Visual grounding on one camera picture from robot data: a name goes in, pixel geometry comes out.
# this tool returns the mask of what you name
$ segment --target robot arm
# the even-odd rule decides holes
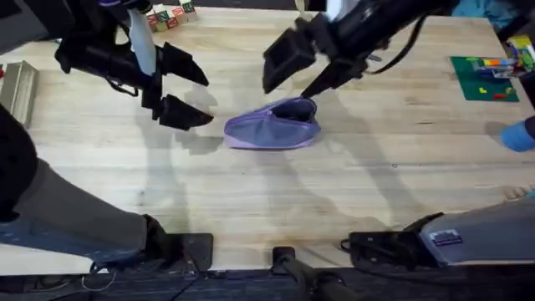
[[[315,62],[316,52],[329,57],[329,65],[302,93],[312,97],[362,78],[365,59],[376,49],[387,48],[390,38],[418,18],[452,5],[451,0],[330,1],[331,11],[310,22],[295,20],[264,53],[263,88],[276,89],[296,72]]]
[[[0,13],[0,54],[33,40],[61,38],[55,58],[65,73],[77,69],[99,76],[111,88],[132,96],[142,90],[141,105],[152,110],[152,119],[161,125],[189,130],[213,119],[173,95],[162,97],[163,75],[176,74],[203,85],[208,80],[190,54],[169,43],[154,45],[143,15],[152,8],[148,0],[100,0],[127,9],[130,28],[97,0],[6,1],[7,9]],[[129,35],[128,43],[115,43],[118,28]]]

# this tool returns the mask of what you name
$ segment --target wood grain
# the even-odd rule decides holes
[[[521,102],[466,101],[449,56],[503,56],[484,19],[429,18],[414,50],[391,71],[315,100],[323,132],[312,147],[229,150],[226,120],[299,94],[325,65],[270,95],[262,52],[297,12],[198,8],[201,20],[155,36],[193,54],[206,89],[168,76],[165,90],[216,118],[185,133],[159,126],[139,99],[102,79],[63,74],[53,43],[2,56],[41,71],[30,133],[62,176],[122,209],[156,217],[168,232],[214,234],[214,269],[267,268],[273,246],[291,245],[315,267],[348,266],[336,245],[349,232],[400,228],[433,212],[503,202],[509,186],[534,184],[535,155],[501,146],[504,126],[533,115]],[[409,30],[377,53],[391,59]],[[380,64],[373,63],[371,69]],[[0,247],[0,273],[84,273],[83,258]]]

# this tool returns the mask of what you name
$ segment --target toy block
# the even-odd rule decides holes
[[[158,22],[164,23],[169,21],[169,14],[167,14],[167,11],[157,13],[156,17],[158,18]]]
[[[159,32],[165,32],[167,29],[167,22],[158,22],[156,24],[156,30]]]
[[[187,23],[187,15],[184,13],[184,9],[175,8],[173,9],[173,14],[175,15],[179,24]]]
[[[195,9],[193,8],[192,3],[182,3],[182,8],[184,9],[184,13],[195,12]]]
[[[158,23],[158,17],[153,13],[147,16],[147,21],[149,22],[149,26],[156,26],[156,24]]]
[[[152,10],[153,10],[155,13],[161,13],[161,12],[166,12],[166,11],[167,11],[166,7],[165,7],[163,4],[156,4],[156,5],[153,5],[153,6],[152,6]]]
[[[169,21],[167,21],[167,27],[168,27],[169,29],[171,29],[171,28],[175,28],[175,27],[177,27],[177,26],[178,26],[178,20],[176,19],[176,17],[171,17],[171,18],[169,19]]]

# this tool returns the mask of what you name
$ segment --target black clamp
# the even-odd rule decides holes
[[[288,28],[263,54],[265,58],[263,88],[270,93],[292,74],[315,63],[316,50],[329,57],[329,65],[301,93],[310,98],[324,90],[337,89],[351,79],[361,79],[368,68],[366,57],[344,54],[332,34],[332,23],[319,13],[310,22],[295,20],[296,29]]]

